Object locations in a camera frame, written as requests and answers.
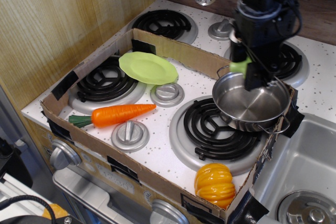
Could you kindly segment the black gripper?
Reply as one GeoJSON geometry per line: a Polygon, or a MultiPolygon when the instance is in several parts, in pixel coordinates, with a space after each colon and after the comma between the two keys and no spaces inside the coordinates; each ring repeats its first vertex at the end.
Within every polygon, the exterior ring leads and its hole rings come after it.
{"type": "MultiPolygon", "coordinates": [[[[273,2],[266,11],[255,10],[243,0],[238,0],[234,12],[234,31],[230,42],[230,60],[242,62],[247,59],[246,42],[253,46],[277,40],[285,41],[301,29],[302,17],[297,0],[273,2]]],[[[246,68],[245,89],[251,91],[266,87],[274,74],[256,62],[246,68]]]]}

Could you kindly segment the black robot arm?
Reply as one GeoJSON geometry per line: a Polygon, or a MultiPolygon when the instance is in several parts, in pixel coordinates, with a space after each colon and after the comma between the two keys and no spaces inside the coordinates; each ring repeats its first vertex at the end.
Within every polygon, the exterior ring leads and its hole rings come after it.
{"type": "Polygon", "coordinates": [[[298,0],[238,0],[230,39],[230,70],[241,72],[245,89],[276,81],[280,49],[302,28],[298,0]]]}

